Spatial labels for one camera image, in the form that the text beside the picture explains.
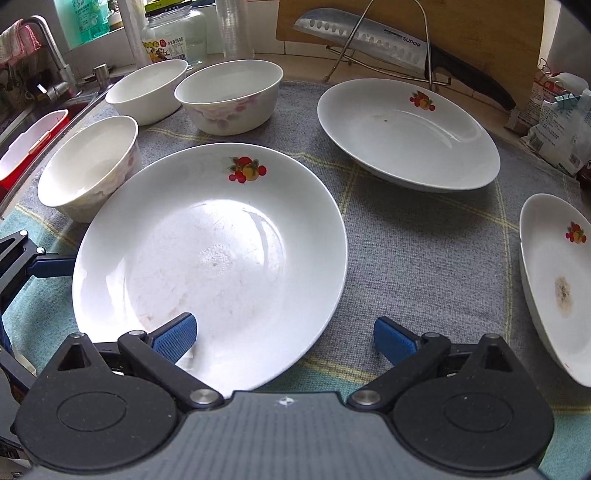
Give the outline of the white plate with stain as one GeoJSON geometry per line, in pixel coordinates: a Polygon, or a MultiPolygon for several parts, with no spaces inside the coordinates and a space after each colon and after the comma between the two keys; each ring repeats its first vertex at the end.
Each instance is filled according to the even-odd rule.
{"type": "Polygon", "coordinates": [[[590,386],[590,223],[550,194],[528,198],[520,213],[520,271],[538,336],[553,360],[590,386]]]}

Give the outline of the steel kitchen faucet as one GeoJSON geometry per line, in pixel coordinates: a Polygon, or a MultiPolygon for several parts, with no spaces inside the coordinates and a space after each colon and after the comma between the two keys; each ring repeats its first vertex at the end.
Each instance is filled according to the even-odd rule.
{"type": "Polygon", "coordinates": [[[25,95],[37,102],[56,103],[79,94],[73,71],[58,48],[44,17],[31,15],[21,24],[27,55],[17,64],[17,77],[23,81],[25,95]]]}

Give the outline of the grey checked dish towel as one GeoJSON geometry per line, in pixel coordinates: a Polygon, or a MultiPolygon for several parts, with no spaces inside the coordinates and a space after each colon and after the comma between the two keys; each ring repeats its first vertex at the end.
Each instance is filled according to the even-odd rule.
{"type": "Polygon", "coordinates": [[[533,194],[581,205],[578,183],[505,141],[501,170],[486,188],[429,194],[363,170],[318,124],[322,85],[280,86],[270,121],[245,142],[286,153],[329,188],[349,241],[345,293],[311,352],[270,383],[273,391],[348,395],[386,371],[373,325],[388,316],[407,329],[437,331],[459,343],[503,335],[551,404],[556,427],[542,462],[554,479],[590,468],[590,392],[549,356],[532,324],[520,278],[519,216],[533,194]]]}

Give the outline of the red and white basin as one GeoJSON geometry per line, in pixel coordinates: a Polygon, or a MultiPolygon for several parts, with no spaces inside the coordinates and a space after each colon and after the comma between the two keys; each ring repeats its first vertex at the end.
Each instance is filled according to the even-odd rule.
{"type": "Polygon", "coordinates": [[[1,156],[2,197],[9,192],[32,161],[68,122],[68,110],[56,110],[38,119],[9,143],[1,156]]]}

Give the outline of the white bowl floral near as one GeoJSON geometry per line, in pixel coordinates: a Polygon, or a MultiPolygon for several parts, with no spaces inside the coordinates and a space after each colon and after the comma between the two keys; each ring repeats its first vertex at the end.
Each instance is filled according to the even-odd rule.
{"type": "Polygon", "coordinates": [[[91,222],[140,170],[138,131],[133,118],[113,116],[77,132],[45,166],[37,187],[39,201],[75,222],[91,222]]]}

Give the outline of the white bowl floral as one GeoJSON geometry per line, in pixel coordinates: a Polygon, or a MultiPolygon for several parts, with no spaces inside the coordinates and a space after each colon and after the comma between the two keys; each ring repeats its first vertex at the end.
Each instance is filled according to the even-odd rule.
{"type": "Polygon", "coordinates": [[[133,118],[113,116],[77,132],[45,166],[37,187],[39,201],[75,222],[91,222],[140,170],[138,131],[133,118]]]}
{"type": "Polygon", "coordinates": [[[197,128],[214,136],[235,136],[270,119],[279,96],[283,68],[243,59],[217,63],[189,75],[174,97],[197,128]]]}

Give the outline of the stainless steel sink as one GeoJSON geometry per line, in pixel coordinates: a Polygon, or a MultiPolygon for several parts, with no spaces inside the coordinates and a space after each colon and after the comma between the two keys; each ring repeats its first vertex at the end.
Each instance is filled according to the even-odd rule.
{"type": "Polygon", "coordinates": [[[1,132],[1,217],[49,150],[104,99],[112,80],[98,73],[73,98],[30,105],[1,132]]]}

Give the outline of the white bowl plain left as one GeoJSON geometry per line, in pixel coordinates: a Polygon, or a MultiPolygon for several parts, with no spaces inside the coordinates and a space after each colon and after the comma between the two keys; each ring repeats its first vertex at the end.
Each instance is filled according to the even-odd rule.
{"type": "Polygon", "coordinates": [[[119,115],[132,117],[139,126],[155,124],[181,107],[174,96],[185,78],[185,60],[165,60],[125,76],[111,87],[105,101],[119,115]]]}

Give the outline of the white bowl floral far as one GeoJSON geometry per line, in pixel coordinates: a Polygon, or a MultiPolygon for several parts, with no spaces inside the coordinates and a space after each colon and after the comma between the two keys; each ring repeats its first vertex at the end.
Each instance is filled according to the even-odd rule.
{"type": "Polygon", "coordinates": [[[243,59],[217,63],[189,75],[174,97],[197,128],[214,136],[235,136],[270,119],[279,96],[283,68],[243,59]]]}

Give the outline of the glass jar with label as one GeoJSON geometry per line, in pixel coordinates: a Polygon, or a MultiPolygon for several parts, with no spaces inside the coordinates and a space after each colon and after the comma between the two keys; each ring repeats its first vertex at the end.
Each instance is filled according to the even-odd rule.
{"type": "Polygon", "coordinates": [[[190,68],[204,63],[206,17],[191,1],[150,1],[144,6],[144,16],[140,39],[152,63],[184,60],[190,68]]]}

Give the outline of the crumpled white plastic bag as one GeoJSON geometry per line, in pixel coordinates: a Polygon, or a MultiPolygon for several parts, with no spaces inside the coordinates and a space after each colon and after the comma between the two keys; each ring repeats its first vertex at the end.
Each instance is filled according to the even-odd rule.
{"type": "Polygon", "coordinates": [[[590,162],[590,85],[572,73],[553,73],[542,60],[530,98],[512,110],[506,128],[547,163],[574,177],[590,162]]]}

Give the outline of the steel santoku knife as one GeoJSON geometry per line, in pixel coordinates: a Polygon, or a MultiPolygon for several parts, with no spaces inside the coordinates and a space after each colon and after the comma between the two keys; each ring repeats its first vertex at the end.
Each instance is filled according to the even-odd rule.
{"type": "Polygon", "coordinates": [[[294,29],[375,59],[402,67],[427,79],[441,68],[506,110],[516,107],[511,94],[476,67],[427,41],[368,18],[335,8],[315,8],[294,22],[294,29]]]}

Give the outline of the bamboo cutting board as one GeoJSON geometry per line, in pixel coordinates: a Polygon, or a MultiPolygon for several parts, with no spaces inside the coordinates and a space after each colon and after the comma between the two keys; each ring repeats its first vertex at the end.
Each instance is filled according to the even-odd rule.
{"type": "Polygon", "coordinates": [[[377,1],[369,17],[418,38],[427,19],[437,47],[499,82],[523,110],[538,70],[544,11],[543,1],[377,1]]]}

